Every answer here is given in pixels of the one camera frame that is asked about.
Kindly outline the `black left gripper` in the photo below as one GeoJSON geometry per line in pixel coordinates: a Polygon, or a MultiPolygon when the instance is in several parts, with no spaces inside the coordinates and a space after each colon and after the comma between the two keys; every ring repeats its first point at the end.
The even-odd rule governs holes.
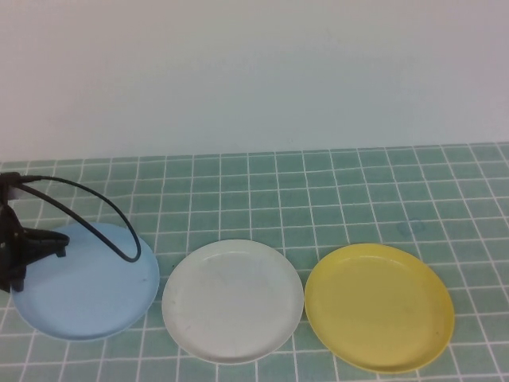
{"type": "Polygon", "coordinates": [[[48,256],[66,256],[70,238],[60,232],[24,228],[9,205],[1,205],[1,290],[22,292],[26,267],[48,256]]]}

